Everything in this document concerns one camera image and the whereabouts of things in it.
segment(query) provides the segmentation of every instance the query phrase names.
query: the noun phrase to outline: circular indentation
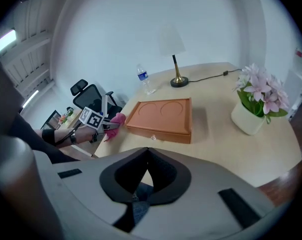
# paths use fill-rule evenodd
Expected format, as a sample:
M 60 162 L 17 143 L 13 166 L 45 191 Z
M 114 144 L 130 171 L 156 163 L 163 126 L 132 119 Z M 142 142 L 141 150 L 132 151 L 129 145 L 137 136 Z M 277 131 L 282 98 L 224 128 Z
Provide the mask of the circular indentation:
M 149 115 L 150 113 L 153 113 L 157 109 L 157 106 L 155 103 L 147 103 L 144 104 L 139 109 L 139 115 Z
M 178 116 L 181 114 L 183 106 L 176 101 L 170 101 L 161 107 L 160 113 L 164 117 Z

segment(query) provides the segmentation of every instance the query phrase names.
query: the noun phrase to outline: white flower pot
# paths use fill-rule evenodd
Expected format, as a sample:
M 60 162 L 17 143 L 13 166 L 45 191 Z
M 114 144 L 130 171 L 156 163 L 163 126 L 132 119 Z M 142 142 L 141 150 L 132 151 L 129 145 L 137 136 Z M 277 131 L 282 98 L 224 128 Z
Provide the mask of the white flower pot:
M 231 119 L 246 134 L 255 135 L 265 122 L 266 117 L 252 114 L 240 101 L 233 109 Z

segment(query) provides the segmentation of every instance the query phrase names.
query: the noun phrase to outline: wooden box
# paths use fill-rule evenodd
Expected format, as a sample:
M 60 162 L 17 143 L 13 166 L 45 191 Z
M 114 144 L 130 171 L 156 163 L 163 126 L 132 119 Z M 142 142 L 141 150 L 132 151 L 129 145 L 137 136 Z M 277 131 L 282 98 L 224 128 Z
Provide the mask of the wooden box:
M 138 102 L 125 126 L 136 135 L 189 144 L 192 133 L 191 98 Z

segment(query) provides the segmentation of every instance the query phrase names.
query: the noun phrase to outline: box lid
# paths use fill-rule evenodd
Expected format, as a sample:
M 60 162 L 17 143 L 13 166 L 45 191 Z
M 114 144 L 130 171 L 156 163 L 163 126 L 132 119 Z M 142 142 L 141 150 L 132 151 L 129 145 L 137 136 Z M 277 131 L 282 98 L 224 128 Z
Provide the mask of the box lid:
M 191 113 L 190 98 L 138 102 L 125 125 L 131 128 L 190 135 Z

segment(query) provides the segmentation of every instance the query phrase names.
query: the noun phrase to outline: white lampshade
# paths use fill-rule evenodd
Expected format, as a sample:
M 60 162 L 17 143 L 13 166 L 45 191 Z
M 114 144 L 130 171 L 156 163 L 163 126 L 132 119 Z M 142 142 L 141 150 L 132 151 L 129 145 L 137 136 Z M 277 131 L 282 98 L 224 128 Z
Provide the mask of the white lampshade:
M 172 56 L 186 51 L 181 36 L 173 24 L 160 27 L 157 40 L 162 56 Z

